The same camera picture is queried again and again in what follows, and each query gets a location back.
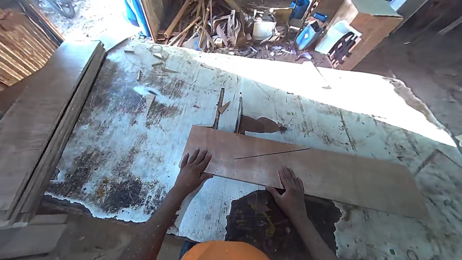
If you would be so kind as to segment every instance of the fingers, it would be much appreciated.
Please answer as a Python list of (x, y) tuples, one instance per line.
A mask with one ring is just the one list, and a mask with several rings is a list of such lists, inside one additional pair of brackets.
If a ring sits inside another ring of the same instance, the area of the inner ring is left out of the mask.
[(297, 184), (300, 190), (305, 191), (305, 187), (303, 187), (303, 182), (299, 177), (297, 177)]
[(197, 158), (196, 160), (194, 160), (193, 164), (198, 165), (201, 161), (204, 160), (206, 154), (207, 154), (207, 149), (203, 149), (202, 151), (200, 151), (199, 155), (197, 155)]
[(285, 189), (286, 186), (289, 185), (289, 183), (286, 182), (286, 174), (284, 173), (282, 168), (278, 169), (278, 173), (279, 173), (279, 179), (281, 179), (282, 187)]
[(207, 154), (205, 158), (197, 165), (197, 167), (201, 170), (201, 172), (205, 171), (211, 158), (212, 158), (212, 155)]
[(205, 180), (208, 180), (210, 178), (213, 178), (213, 175), (210, 174), (210, 173), (203, 173), (200, 178), (199, 178), (199, 181), (202, 183), (203, 181)]
[(196, 160), (198, 154), (199, 154), (199, 148), (196, 148), (193, 154), (191, 154), (191, 156), (189, 157), (188, 164), (193, 163)]
[(274, 187), (266, 186), (266, 190), (269, 191), (269, 193), (271, 193), (274, 199), (279, 199), (279, 197), (281, 197), (279, 192)]
[(185, 154), (185, 155), (183, 156), (183, 159), (181, 159), (181, 163), (178, 164), (178, 166), (180, 167), (180, 169), (186, 166), (186, 164), (188, 163), (188, 158), (189, 158), (189, 153), (187, 153), (187, 154)]
[(282, 170), (284, 172), (284, 177), (285, 177), (286, 181), (288, 183), (292, 184), (292, 185), (295, 185), (295, 178), (294, 178), (295, 174), (293, 174), (293, 171), (291, 173), (291, 169), (289, 169), (289, 168), (287, 168), (285, 166), (282, 168)]

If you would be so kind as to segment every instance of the motorcycle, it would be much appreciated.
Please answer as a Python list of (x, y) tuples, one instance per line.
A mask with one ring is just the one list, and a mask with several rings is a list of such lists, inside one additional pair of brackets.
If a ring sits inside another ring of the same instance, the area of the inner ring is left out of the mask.
[(44, 0), (53, 10), (60, 15), (72, 19), (75, 16), (72, 0)]

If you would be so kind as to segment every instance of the blue container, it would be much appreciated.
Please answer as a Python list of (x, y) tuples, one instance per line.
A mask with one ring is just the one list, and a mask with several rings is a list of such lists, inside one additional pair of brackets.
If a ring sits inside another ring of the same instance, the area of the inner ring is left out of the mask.
[(308, 6), (310, 5), (310, 0), (298, 0), (297, 6), (295, 6), (296, 1), (297, 0), (293, 0), (290, 5), (293, 9), (290, 19), (302, 19), (306, 9), (308, 9)]
[(320, 20), (321, 22), (325, 22), (327, 20), (327, 15), (325, 14), (320, 14), (318, 12), (313, 14), (313, 17)]
[(295, 42), (297, 43), (298, 49), (303, 50), (307, 46), (309, 46), (309, 44), (312, 42), (312, 40), (319, 37), (319, 35), (321, 34), (321, 31), (322, 30), (319, 30), (318, 32), (316, 32), (315, 29), (313, 29), (313, 27), (311, 27), (311, 25), (306, 26), (303, 29), (303, 31), (300, 33), (300, 35), (297, 37), (297, 39), (295, 39)]

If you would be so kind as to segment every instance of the person's left hand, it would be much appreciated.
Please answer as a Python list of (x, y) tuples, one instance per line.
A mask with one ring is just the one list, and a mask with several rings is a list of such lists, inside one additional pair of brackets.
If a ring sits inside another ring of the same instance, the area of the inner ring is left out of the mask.
[(180, 164), (180, 173), (176, 178), (173, 189), (179, 193), (179, 195), (186, 197), (188, 194), (193, 192), (202, 182), (213, 177), (210, 173), (204, 173), (212, 155), (207, 153), (207, 149), (196, 150), (189, 155), (185, 154)]

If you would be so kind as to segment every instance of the sunlight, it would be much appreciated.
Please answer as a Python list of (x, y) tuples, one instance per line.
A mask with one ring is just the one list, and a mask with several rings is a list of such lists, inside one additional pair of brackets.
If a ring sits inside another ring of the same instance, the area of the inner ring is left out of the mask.
[(311, 62), (298, 64), (221, 54), (200, 53), (194, 59), (306, 99), (370, 115), (378, 121), (456, 147), (445, 130), (406, 104), (393, 84), (380, 75), (316, 68)]

